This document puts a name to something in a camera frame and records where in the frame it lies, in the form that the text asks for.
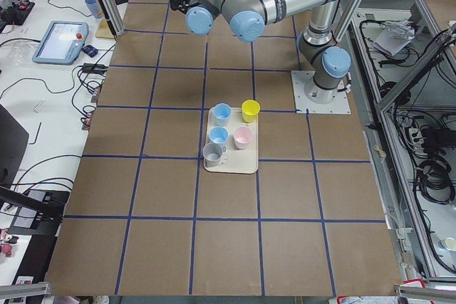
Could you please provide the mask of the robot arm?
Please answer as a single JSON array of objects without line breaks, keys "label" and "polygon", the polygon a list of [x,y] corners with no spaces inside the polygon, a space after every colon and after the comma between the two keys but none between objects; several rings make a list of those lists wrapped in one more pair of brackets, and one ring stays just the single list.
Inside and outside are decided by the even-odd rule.
[{"label": "robot arm", "polygon": [[222,15],[232,33],[244,42],[255,41],[272,23],[311,11],[308,26],[297,37],[297,48],[314,69],[304,85],[313,103],[329,104],[348,75],[351,57],[338,46],[362,0],[170,0],[173,11],[185,15],[189,31],[205,36]]}]

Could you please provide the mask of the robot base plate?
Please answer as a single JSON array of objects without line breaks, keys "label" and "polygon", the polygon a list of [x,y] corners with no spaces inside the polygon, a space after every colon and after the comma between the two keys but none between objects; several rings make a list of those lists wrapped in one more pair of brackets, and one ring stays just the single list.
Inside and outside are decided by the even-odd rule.
[{"label": "robot base plate", "polygon": [[350,115],[348,101],[350,73],[339,80],[334,90],[323,90],[314,84],[313,70],[291,71],[294,103],[297,113]]}]

